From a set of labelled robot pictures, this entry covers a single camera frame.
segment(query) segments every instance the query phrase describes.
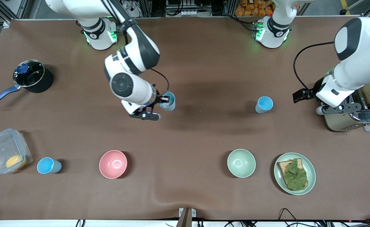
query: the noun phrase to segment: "black saucepan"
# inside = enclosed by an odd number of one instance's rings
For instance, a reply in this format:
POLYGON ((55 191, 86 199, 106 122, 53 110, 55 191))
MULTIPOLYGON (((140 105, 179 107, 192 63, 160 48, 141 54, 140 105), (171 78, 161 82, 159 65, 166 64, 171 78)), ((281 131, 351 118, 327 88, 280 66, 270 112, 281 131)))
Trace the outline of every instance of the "black saucepan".
POLYGON ((0 93, 0 100, 12 92, 25 88, 33 93, 41 93, 49 89, 53 83, 53 74, 37 60, 20 63, 14 71, 12 79, 15 86, 0 93))

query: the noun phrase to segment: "toast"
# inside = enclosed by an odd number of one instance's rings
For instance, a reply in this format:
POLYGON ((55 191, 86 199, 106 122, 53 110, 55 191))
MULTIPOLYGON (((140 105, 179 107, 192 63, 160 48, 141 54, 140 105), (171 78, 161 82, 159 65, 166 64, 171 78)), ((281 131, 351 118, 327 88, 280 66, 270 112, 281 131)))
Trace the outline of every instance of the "toast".
MULTIPOLYGON (((278 163, 277 163, 277 166, 279 166, 280 172, 282 173, 283 181, 285 180, 285 172, 286 172, 286 170, 287 170, 287 168, 288 168, 288 165, 289 165, 290 163, 292 163, 292 161, 293 161, 293 160, 289 160, 289 161, 281 161, 281 162, 278 162, 278 163)), ((299 169, 302 169, 302 168, 303 168, 303 163, 301 162, 301 158, 298 158, 298 159, 297 159, 297 168, 299 168, 299 169)))

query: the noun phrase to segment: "pink bowl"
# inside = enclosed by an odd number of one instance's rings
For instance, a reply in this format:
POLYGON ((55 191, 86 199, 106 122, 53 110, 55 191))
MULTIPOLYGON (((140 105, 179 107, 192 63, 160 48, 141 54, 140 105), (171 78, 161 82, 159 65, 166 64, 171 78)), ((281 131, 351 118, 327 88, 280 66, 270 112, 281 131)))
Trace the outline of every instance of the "pink bowl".
POLYGON ((114 179, 120 177, 128 166, 128 160, 121 151, 108 151, 99 161, 99 171, 108 178, 114 179))

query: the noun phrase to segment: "green plate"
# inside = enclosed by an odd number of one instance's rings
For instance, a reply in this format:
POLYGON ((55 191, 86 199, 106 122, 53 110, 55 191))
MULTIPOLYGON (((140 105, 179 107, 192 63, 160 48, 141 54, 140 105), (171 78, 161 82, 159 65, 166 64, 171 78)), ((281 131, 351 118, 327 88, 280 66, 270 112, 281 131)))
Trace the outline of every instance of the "green plate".
POLYGON ((315 170, 314 170, 313 164, 306 157, 304 157, 301 154, 293 153, 293 152, 282 154, 276 160, 275 167, 273 168, 273 171, 275 173, 276 182, 279 184, 279 186, 283 190, 285 190, 287 193, 290 193, 292 195, 304 195, 304 194, 308 193, 309 191, 311 191, 311 189, 313 189, 313 187, 315 185, 315 170), (282 178, 282 173, 280 172, 280 169, 279 169, 279 166, 278 166, 278 162, 289 161, 289 160, 293 160, 294 158, 301 158, 303 168, 307 172, 308 185, 305 189, 300 190, 300 191, 292 191, 292 190, 287 188, 287 186, 286 186, 286 184, 285 184, 285 182, 282 178))

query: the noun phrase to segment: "light blue plastic cup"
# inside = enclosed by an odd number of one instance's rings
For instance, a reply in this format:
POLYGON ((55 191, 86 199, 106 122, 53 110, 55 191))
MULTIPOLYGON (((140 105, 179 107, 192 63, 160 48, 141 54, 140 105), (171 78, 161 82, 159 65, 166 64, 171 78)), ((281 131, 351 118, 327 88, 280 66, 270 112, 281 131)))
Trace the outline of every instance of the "light blue plastic cup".
POLYGON ((273 101, 268 96, 262 96, 258 99, 257 105, 255 106, 255 111, 259 114, 264 114, 268 110, 272 109, 273 101))
POLYGON ((53 158, 46 157, 38 162, 36 169, 40 174, 57 173, 61 169, 61 163, 53 158))
POLYGON ((175 95, 172 92, 165 92, 163 96, 168 96, 170 98, 169 102, 166 103, 159 103, 161 108, 165 111, 171 112, 175 109, 175 95))

